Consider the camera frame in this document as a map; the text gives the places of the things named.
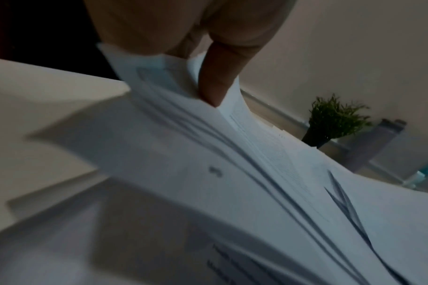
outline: human hand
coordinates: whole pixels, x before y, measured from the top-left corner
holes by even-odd
[[[296,0],[84,0],[103,42],[130,52],[189,57],[209,47],[199,94],[217,107],[234,79],[275,35]]]

